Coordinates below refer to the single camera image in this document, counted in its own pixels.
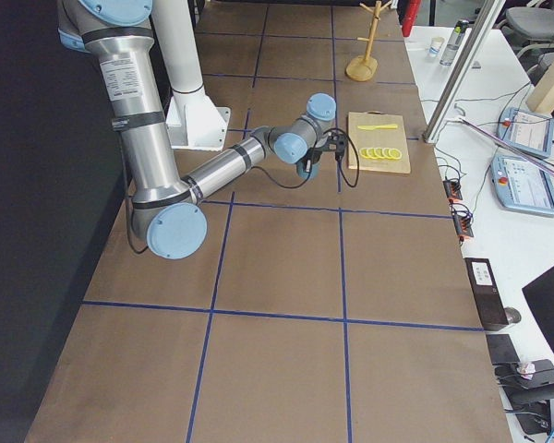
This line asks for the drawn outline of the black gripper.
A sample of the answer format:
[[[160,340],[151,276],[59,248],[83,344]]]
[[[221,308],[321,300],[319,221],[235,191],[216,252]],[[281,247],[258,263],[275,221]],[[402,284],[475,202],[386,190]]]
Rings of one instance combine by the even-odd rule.
[[[307,154],[302,158],[302,161],[305,162],[318,162],[320,163],[320,157],[322,155],[322,149],[312,148]]]

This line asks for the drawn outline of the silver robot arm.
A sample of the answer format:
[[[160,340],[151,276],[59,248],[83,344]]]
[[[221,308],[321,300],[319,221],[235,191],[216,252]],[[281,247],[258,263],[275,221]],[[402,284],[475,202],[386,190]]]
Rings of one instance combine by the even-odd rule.
[[[263,126],[223,144],[228,112],[207,95],[185,1],[61,1],[61,43],[93,54],[114,110],[135,193],[126,201],[129,238],[159,257],[180,259],[203,243],[204,198],[269,155],[314,173],[336,114],[333,97],[312,95],[289,126]]]

